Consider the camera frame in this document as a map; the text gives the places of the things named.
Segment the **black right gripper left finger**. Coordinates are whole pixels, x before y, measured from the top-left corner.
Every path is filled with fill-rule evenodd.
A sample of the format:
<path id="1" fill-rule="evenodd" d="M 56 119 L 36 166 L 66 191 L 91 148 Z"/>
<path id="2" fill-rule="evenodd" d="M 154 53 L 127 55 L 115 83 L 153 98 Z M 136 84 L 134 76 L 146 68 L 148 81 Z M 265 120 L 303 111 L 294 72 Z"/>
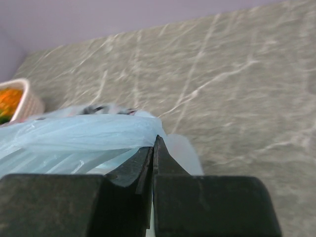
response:
<path id="1" fill-rule="evenodd" d="M 3 237 L 143 237 L 150 228 L 152 147 L 105 175 L 8 174 Z"/>

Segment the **light blue printed plastic bag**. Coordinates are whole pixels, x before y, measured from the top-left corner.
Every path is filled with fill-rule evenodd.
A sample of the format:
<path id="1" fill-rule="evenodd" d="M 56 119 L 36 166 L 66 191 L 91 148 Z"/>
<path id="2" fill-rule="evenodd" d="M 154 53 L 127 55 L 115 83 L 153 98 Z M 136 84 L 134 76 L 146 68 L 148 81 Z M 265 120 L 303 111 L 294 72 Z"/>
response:
<path id="1" fill-rule="evenodd" d="M 107 174 L 161 137 L 191 175 L 203 169 L 190 141 L 149 112 L 114 104 L 71 106 L 0 128 L 0 174 Z"/>

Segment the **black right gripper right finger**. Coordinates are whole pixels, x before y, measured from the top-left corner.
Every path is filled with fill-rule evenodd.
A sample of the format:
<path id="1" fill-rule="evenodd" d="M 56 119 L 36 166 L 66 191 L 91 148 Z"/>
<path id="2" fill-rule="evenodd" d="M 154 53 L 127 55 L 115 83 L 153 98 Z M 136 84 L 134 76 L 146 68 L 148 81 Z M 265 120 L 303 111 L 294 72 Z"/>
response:
<path id="1" fill-rule="evenodd" d="M 279 237 L 271 196 L 253 176 L 190 175 L 157 137 L 153 156 L 157 237 Z"/>

